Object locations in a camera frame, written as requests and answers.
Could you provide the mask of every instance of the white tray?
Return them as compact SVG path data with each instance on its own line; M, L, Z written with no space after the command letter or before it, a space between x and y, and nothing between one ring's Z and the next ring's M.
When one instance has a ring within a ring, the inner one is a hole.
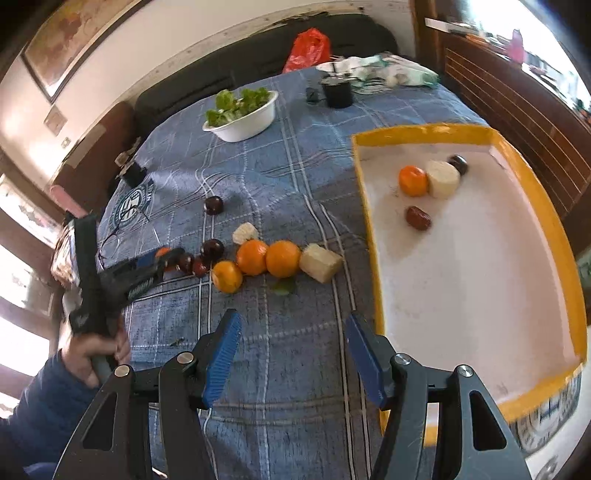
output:
M414 132L405 143L413 128L419 136ZM449 140L466 143L440 143L441 132L430 131L437 128L451 128ZM484 144L472 144L473 129L504 142L503 152L492 140L475 137ZM487 127L396 127L381 135L381 142L376 132L354 140L371 237L376 329L425 366L473 366L505 417L515 420L558 391L586 359L582 294L556 212L522 157ZM452 198L411 198L399 190L401 168L424 168L452 154L469 163ZM406 223L411 205L431 216L428 231ZM427 423L437 424L436 406Z

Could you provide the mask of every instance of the blue sleeve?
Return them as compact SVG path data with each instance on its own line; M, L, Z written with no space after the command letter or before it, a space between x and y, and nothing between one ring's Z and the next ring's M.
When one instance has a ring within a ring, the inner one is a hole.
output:
M21 465L57 463L97 392L66 370L61 351L51 357L23 392L12 416L0 420Z

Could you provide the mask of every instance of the white wall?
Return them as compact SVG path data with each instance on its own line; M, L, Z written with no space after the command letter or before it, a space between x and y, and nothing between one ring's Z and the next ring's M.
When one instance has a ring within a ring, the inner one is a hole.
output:
M0 83L0 146L45 188L69 149L117 101L260 25L298 12L355 11L359 6L394 32L402 54L414 55L408 0L152 0L107 37L62 90L56 105L67 122L57 137L43 124L50 103L16 59ZM187 54L183 61L181 53ZM72 143L64 149L66 137Z

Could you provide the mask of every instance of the person's arm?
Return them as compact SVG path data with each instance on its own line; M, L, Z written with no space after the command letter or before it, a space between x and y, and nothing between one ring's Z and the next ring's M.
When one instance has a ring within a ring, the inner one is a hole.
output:
M70 338L50 358L25 389L13 415L0 423L25 467L57 463L70 436L94 398L99 380L90 363L93 355L115 355L129 362L129 339L124 329L116 338L83 335Z

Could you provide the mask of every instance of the white bowl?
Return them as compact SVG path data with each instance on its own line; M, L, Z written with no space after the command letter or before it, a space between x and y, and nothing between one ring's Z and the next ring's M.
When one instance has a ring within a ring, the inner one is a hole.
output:
M205 122L203 131L213 132L224 142L239 142L258 135L275 119L275 100L277 100L279 93L275 90L269 93L271 94L269 101L254 112L221 127L210 127Z

